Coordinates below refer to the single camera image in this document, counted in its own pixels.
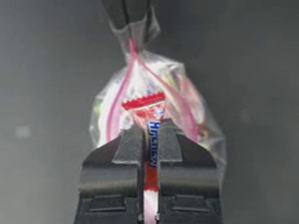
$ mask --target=gray wall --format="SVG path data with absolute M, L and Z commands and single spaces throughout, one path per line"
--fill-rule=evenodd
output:
M 226 223 L 299 223 L 299 2 L 156 1 L 228 138 Z M 70 224 L 94 97 L 124 65 L 99 0 L 0 0 L 0 223 Z

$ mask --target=plastic bag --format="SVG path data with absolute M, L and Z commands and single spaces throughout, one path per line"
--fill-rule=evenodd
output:
M 128 65 L 114 75 L 95 100 L 90 125 L 95 147 L 114 140 L 120 130 L 134 123 L 122 109 L 122 102 L 159 91 L 164 91 L 167 99 L 164 118 L 172 118 L 186 136 L 211 152 L 222 183 L 227 165 L 226 139 L 206 101 L 186 76 L 184 65 L 151 52 L 136 53 L 132 40 Z

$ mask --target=black robotic claw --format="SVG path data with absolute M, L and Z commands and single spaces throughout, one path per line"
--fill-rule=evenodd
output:
M 136 125 L 82 167 L 75 224 L 144 223 L 146 135 Z M 171 120 L 159 129 L 159 224 L 220 224 L 220 188 L 210 152 Z

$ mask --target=ziploc bag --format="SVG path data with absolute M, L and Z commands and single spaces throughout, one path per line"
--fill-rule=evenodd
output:
M 136 52 L 132 39 L 130 48 L 127 67 L 115 73 L 95 100 L 90 125 L 95 147 L 114 140 L 120 130 L 134 124 L 132 116 L 122 109 L 122 102 L 163 91 L 164 119 L 172 118 L 184 135 L 211 152 L 220 184 L 227 164 L 226 139 L 206 101 L 186 76 L 184 65 L 148 51 Z

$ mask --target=red candy wrapper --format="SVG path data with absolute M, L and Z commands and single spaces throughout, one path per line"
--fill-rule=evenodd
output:
M 144 223 L 155 223 L 158 211 L 158 130 L 164 119 L 164 92 L 123 102 L 123 108 L 130 112 L 147 135 L 147 151 L 144 158 Z

